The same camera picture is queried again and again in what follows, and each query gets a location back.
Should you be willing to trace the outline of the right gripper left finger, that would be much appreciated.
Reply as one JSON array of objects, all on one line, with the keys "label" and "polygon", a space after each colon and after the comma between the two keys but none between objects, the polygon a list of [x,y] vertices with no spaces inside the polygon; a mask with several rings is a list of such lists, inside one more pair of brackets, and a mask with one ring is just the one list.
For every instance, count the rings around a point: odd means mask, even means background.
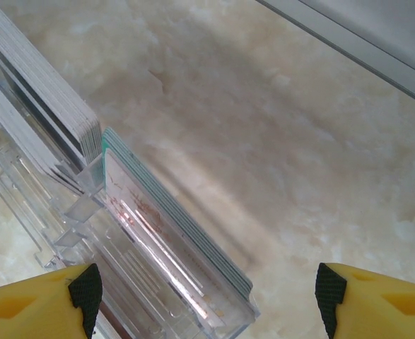
[{"label": "right gripper left finger", "polygon": [[0,338],[92,338],[103,295],[94,263],[0,287]]}]

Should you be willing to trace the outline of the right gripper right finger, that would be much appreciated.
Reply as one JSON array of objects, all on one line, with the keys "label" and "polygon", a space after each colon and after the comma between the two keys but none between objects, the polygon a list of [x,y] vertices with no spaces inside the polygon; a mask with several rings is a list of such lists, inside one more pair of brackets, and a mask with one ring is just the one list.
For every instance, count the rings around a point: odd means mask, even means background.
[{"label": "right gripper right finger", "polygon": [[320,263],[315,298],[329,338],[415,339],[415,283]]}]

